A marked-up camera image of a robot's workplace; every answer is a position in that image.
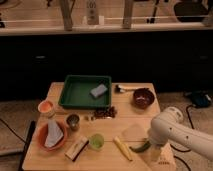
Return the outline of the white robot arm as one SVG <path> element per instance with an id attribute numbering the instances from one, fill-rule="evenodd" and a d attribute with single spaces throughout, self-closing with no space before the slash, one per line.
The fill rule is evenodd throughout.
<path id="1" fill-rule="evenodd" d="M 183 114 L 178 108 L 167 107 L 152 118 L 149 142 L 164 147 L 172 140 L 213 161 L 213 135 L 186 127 L 181 124 L 182 121 Z"/>

